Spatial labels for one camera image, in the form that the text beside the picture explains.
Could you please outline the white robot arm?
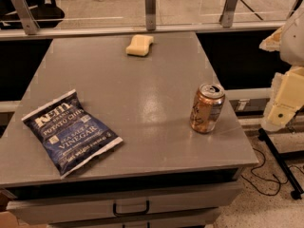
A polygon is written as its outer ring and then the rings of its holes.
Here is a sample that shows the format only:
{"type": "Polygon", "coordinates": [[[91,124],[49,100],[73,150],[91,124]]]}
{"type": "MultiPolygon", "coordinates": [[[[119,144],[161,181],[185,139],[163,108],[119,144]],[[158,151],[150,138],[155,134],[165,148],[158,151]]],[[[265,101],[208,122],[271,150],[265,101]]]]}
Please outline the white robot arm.
{"type": "Polygon", "coordinates": [[[280,59],[291,66],[284,74],[275,74],[270,101],[261,121],[265,130],[278,131],[304,106],[304,9],[297,9],[259,47],[270,52],[278,51],[280,59]]]}

